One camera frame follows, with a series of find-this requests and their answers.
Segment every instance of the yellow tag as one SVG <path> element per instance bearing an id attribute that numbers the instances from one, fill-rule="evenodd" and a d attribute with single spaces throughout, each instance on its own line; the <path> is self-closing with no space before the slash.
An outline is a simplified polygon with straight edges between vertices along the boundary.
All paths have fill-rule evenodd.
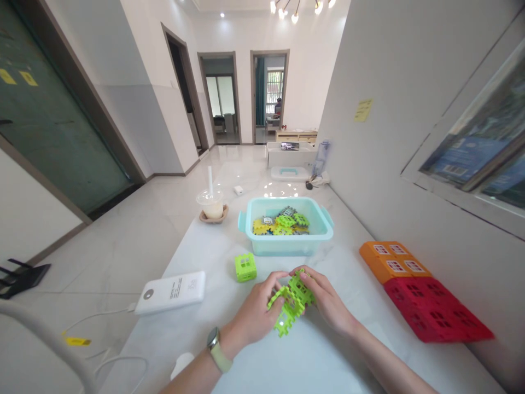
<path id="1" fill-rule="evenodd" d="M 91 339 L 64 337 L 69 346 L 89 346 Z"/>
<path id="2" fill-rule="evenodd" d="M 372 108 L 373 99 L 361 100 L 355 112 L 354 121 L 366 121 L 368 114 L 370 113 L 370 108 Z"/>
<path id="3" fill-rule="evenodd" d="M 37 82 L 33 79 L 33 76 L 25 71 L 19 71 L 20 75 L 26 80 L 29 86 L 38 86 Z"/>
<path id="4" fill-rule="evenodd" d="M 8 85 L 16 85 L 16 81 L 9 75 L 7 70 L 4 70 L 3 68 L 0 68 L 0 78 L 2 78 Z"/>

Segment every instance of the chandelier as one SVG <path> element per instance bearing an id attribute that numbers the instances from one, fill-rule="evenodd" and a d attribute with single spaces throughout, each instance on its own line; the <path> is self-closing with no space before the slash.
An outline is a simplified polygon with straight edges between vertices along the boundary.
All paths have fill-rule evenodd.
<path id="1" fill-rule="evenodd" d="M 277 11 L 277 5 L 281 2 L 285 0 L 272 0 L 270 2 L 270 11 L 272 14 L 275 14 L 275 12 Z M 279 11 L 278 11 L 278 14 L 279 14 L 279 19 L 284 19 L 287 15 L 288 15 L 288 11 L 286 10 L 286 8 L 288 7 L 288 4 L 290 3 L 291 0 L 288 0 L 286 2 L 286 5 L 284 7 L 280 7 L 279 8 Z M 323 2 L 322 1 L 319 1 L 319 0 L 315 0 L 316 2 L 316 8 L 315 8 L 315 13 L 316 15 L 319 15 L 321 13 L 321 11 L 323 10 Z M 329 0 L 328 1 L 328 8 L 332 8 L 335 4 L 336 0 Z M 298 19 L 299 19 L 299 4 L 301 4 L 301 0 L 297 0 L 297 7 L 295 8 L 295 14 L 293 14 L 291 16 L 291 21 L 293 24 L 296 24 Z"/>

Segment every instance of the teal curtain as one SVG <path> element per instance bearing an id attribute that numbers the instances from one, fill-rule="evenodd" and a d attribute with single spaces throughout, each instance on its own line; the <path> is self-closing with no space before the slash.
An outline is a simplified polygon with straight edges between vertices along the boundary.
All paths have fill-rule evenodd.
<path id="1" fill-rule="evenodd" d="M 264 126 L 265 115 L 264 57 L 257 58 L 255 69 L 255 124 Z"/>

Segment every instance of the doorway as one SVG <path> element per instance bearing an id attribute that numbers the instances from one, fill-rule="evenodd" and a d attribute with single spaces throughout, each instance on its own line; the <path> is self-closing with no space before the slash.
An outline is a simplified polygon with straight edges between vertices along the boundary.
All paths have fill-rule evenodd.
<path id="1" fill-rule="evenodd" d="M 143 182 L 126 171 L 19 12 L 0 0 L 0 146 L 90 222 Z"/>
<path id="2" fill-rule="evenodd" d="M 235 52 L 198 53 L 213 138 L 218 145 L 242 143 Z"/>
<path id="3" fill-rule="evenodd" d="M 256 145 L 276 140 L 284 122 L 290 50 L 251 51 L 252 129 Z"/>
<path id="4" fill-rule="evenodd" d="M 190 55 L 186 42 L 178 38 L 164 24 L 162 24 L 166 43 L 170 51 L 173 69 L 177 77 L 180 93 L 184 101 L 186 115 L 190 124 L 191 134 L 195 142 L 197 153 L 201 156 L 209 147 L 206 137 L 206 129 L 202 120 L 197 87 L 191 70 Z"/>

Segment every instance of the light blue plastic box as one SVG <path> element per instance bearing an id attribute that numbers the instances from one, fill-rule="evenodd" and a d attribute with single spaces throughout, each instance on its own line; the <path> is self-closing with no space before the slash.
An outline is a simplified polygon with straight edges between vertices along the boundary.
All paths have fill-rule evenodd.
<path id="1" fill-rule="evenodd" d="M 306 216 L 310 222 L 309 235 L 253 234 L 254 220 L 263 216 L 275 217 L 287 206 Z M 321 242 L 329 241 L 334 236 L 334 222 L 330 214 L 309 197 L 252 199 L 246 213 L 239 213 L 238 227 L 252 241 L 253 253 L 257 256 L 311 256 L 317 252 Z"/>

